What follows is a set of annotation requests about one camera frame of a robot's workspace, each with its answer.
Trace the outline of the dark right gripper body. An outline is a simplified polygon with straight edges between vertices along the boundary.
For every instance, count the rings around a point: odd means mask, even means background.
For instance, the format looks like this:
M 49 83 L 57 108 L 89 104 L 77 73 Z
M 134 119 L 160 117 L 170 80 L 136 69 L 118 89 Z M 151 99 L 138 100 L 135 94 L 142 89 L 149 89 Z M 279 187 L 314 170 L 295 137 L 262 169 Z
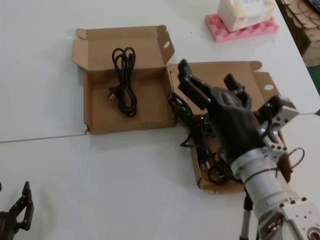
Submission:
M 214 87 L 209 96 L 210 124 L 229 163 L 250 150 L 265 146 L 251 111 L 252 98 L 247 92 Z

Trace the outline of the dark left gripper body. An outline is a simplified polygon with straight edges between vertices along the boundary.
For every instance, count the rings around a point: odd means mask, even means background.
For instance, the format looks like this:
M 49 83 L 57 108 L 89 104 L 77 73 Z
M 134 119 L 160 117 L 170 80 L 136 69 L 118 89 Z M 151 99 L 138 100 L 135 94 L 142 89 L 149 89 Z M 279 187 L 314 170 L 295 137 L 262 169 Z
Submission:
M 0 238 L 13 239 L 16 232 L 16 218 L 10 212 L 0 212 Z

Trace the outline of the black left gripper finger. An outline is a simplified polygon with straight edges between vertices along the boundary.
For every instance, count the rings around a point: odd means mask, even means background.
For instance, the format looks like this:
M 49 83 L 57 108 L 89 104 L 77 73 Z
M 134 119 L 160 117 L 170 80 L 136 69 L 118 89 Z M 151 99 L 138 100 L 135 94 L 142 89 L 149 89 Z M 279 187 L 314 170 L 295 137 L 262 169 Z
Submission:
M 23 221 L 17 222 L 17 217 L 25 210 Z M 26 181 L 22 189 L 21 197 L 9 210 L 13 218 L 14 230 L 30 230 L 34 213 L 34 204 L 32 200 L 32 192 L 30 189 L 30 182 Z

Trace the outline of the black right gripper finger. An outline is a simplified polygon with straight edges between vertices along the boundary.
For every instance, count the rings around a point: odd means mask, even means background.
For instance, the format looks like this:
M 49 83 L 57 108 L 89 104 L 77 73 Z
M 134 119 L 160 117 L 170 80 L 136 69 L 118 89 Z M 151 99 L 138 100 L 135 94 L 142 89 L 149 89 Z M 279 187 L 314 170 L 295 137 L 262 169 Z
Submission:
M 227 89 L 240 99 L 243 107 L 251 109 L 251 96 L 246 92 L 244 85 L 236 81 L 230 73 L 224 78 L 223 82 Z
M 211 87 L 193 75 L 189 63 L 182 59 L 178 64 L 178 89 L 185 94 L 198 108 L 206 109 L 212 102 L 209 95 Z

